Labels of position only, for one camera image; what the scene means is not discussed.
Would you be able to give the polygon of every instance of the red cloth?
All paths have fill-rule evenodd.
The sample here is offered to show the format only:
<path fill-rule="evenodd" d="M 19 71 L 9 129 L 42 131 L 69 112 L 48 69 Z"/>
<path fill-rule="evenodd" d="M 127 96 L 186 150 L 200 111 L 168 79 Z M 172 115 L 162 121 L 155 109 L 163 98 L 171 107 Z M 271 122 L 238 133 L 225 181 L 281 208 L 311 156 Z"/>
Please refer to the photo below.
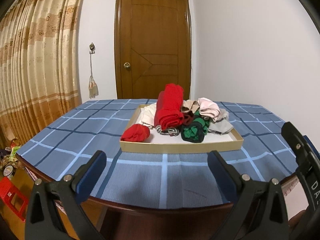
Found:
<path fill-rule="evenodd" d="M 121 141 L 143 142 L 150 136 L 150 129 L 142 124 L 136 123 L 124 131 Z"/>
<path fill-rule="evenodd" d="M 158 96 L 158 101 L 157 101 L 157 110 L 156 110 L 156 113 L 155 113 L 155 127 L 157 127 L 158 125 L 160 125 L 160 122 L 159 122 L 159 117 L 158 117 L 158 112 L 159 110 L 162 108 L 163 106 L 163 96 L 164 96 L 164 91 L 161 91 L 159 93 L 159 96 Z"/>
<path fill-rule="evenodd" d="M 193 122 L 193 120 L 195 119 L 192 111 L 189 111 L 187 113 L 183 113 L 183 116 L 184 116 L 184 119 L 183 119 L 182 124 L 185 126 L 190 125 Z"/>
<path fill-rule="evenodd" d="M 175 84 L 166 85 L 163 106 L 157 113 L 162 130 L 182 125 L 184 119 L 183 113 L 180 111 L 182 103 L 183 88 Z"/>

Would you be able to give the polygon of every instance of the screw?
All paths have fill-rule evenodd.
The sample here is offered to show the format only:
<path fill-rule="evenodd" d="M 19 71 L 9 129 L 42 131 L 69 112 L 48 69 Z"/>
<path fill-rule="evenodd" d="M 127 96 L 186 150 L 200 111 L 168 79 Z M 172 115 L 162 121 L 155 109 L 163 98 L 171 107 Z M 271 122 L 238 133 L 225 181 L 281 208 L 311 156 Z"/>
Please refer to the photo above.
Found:
<path fill-rule="evenodd" d="M 241 178 L 244 180 L 244 181 L 249 181 L 251 178 L 248 174 L 242 174 Z"/>
<path fill-rule="evenodd" d="M 274 184 L 274 185 L 278 185 L 279 184 L 279 180 L 277 180 L 276 178 L 273 178 L 271 180 L 271 182 Z"/>
<path fill-rule="evenodd" d="M 68 181 L 70 181 L 71 179 L 72 179 L 72 175 L 70 175 L 70 174 L 67 174 L 66 176 L 63 177 L 63 180 L 64 180 L 65 182 L 68 182 Z"/>
<path fill-rule="evenodd" d="M 40 185 L 42 183 L 42 179 L 36 179 L 35 184 Z"/>

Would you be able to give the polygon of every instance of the blue gripper pad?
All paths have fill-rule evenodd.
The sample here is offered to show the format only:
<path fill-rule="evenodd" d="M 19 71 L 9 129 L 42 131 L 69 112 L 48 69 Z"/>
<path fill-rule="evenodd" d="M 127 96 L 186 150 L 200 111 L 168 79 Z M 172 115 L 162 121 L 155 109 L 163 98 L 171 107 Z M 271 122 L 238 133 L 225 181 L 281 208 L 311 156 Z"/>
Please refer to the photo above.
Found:
<path fill-rule="evenodd" d="M 312 142 L 310 141 L 310 139 L 308 138 L 308 136 L 304 135 L 303 136 L 304 139 L 307 141 L 307 143 L 309 144 L 310 148 L 313 150 L 313 152 L 316 154 L 316 156 L 318 157 L 318 159 L 320 159 L 320 154 L 319 152 L 316 150 L 315 146 L 312 144 Z"/>
<path fill-rule="evenodd" d="M 241 185 L 237 185 L 233 178 L 239 180 L 240 174 L 233 166 L 227 164 L 218 152 L 208 153 L 208 166 L 226 199 L 236 203 Z"/>
<path fill-rule="evenodd" d="M 106 164 L 106 154 L 103 151 L 97 151 L 87 164 L 76 171 L 71 187 L 75 192 L 78 205 L 88 199 Z"/>

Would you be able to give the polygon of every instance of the table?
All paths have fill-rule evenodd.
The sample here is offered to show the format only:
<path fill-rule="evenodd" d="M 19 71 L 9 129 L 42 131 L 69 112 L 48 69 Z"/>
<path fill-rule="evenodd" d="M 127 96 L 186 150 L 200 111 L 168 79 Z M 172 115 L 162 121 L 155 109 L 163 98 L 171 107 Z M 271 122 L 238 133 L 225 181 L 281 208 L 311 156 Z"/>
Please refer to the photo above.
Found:
<path fill-rule="evenodd" d="M 206 153 L 139 154 L 122 152 L 119 139 L 140 104 L 156 100 L 88 101 L 57 119 L 22 146 L 18 154 L 36 175 L 60 180 L 73 174 L 96 150 L 107 154 L 107 166 L 91 199 L 111 208 L 143 213 L 230 210 L 212 173 Z M 262 106 L 216 102 L 244 138 L 237 151 L 222 152 L 227 163 L 253 179 L 282 180 L 297 164 L 281 136 L 284 121 Z"/>

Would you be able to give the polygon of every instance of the door panel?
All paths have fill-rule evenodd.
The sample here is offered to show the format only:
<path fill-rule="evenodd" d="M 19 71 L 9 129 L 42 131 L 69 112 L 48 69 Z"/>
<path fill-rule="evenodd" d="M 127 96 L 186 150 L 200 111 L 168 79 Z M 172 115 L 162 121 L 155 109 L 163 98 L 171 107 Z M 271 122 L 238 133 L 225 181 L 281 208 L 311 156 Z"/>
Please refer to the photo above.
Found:
<path fill-rule="evenodd" d="M 122 0 L 120 59 L 123 98 L 157 98 L 168 83 L 189 98 L 190 63 L 183 0 Z M 124 68 L 126 62 L 130 68 Z"/>

